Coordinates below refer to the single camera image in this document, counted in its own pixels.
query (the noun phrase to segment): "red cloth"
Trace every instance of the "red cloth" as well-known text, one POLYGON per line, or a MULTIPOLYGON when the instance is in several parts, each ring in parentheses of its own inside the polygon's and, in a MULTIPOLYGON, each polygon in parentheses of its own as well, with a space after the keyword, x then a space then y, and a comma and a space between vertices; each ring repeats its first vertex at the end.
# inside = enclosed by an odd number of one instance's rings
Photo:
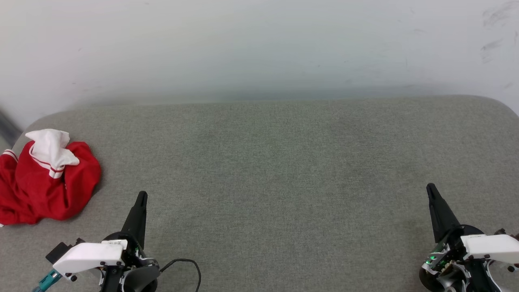
POLYGON ((67 165, 58 178, 49 174, 29 154, 34 141, 25 145, 19 161, 6 150, 0 155, 0 224, 35 224, 42 218, 66 220, 78 214, 92 197, 101 178, 101 166, 84 142, 66 148, 79 159, 67 165))

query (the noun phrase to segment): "black cable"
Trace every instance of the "black cable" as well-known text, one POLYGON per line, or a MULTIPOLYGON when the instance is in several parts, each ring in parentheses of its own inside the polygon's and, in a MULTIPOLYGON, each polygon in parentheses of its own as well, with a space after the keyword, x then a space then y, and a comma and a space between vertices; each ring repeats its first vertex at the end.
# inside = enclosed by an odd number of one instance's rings
POLYGON ((193 261, 193 260, 190 260, 190 259, 174 259, 170 262, 168 262, 164 268, 160 269, 160 272, 162 273, 163 271, 165 271, 167 268, 169 268, 172 264, 178 262, 178 261, 185 261, 185 262, 192 262, 195 264, 195 267, 196 267, 196 270, 198 272, 198 285, 196 286, 196 290, 195 292, 198 292, 198 288, 200 288, 200 283, 202 282, 202 273, 200 273, 200 268, 198 267, 198 264, 193 261))

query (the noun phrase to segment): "gray fabric surface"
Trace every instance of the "gray fabric surface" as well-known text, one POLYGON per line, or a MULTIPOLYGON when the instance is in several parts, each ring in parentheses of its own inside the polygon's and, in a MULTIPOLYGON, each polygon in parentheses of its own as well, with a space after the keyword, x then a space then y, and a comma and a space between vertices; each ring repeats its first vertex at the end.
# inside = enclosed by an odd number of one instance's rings
MULTIPOLYGON (((72 220, 0 229, 2 289, 30 291, 60 241, 120 230, 140 190, 147 254, 196 260, 200 291, 425 291, 428 182, 462 223, 519 233, 519 118, 486 98, 102 107, 28 130, 42 128, 86 141, 102 181, 72 220)), ((194 291, 194 266, 175 265, 158 291, 194 291)), ((518 291, 506 267, 493 273, 518 291)))

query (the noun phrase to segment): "red and white striped trim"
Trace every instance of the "red and white striped trim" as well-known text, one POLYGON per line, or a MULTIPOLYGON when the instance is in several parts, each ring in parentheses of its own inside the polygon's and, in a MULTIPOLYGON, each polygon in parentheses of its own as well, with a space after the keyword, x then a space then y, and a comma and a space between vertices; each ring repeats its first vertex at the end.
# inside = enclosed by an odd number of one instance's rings
POLYGON ((34 155, 32 155, 33 147, 34 147, 34 145, 32 145, 31 148, 29 149, 29 155, 32 157, 32 159, 37 164, 39 164, 41 167, 43 167, 45 169, 48 169, 50 177, 52 177, 52 178, 60 178, 61 175, 63 174, 63 170, 65 170, 65 166, 61 165, 61 166, 58 166, 58 167, 54 167, 54 166, 50 165, 50 163, 47 163, 47 162, 44 162, 44 161, 41 161, 41 160, 37 159, 36 157, 34 157, 34 155))
POLYGON ((2 153, 2 155, 4 154, 11 156, 16 160, 16 162, 18 162, 18 157, 16 157, 16 154, 11 149, 5 150, 4 153, 2 153))

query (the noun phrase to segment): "teal connector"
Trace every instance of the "teal connector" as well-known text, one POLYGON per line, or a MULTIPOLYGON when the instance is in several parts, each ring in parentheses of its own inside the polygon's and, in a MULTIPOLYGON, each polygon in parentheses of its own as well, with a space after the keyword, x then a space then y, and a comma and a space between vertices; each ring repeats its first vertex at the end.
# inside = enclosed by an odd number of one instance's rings
POLYGON ((41 281, 38 283, 38 287, 34 288, 32 292, 45 292, 50 286, 54 285, 59 279, 61 279, 62 275, 58 273, 56 270, 50 271, 41 281))

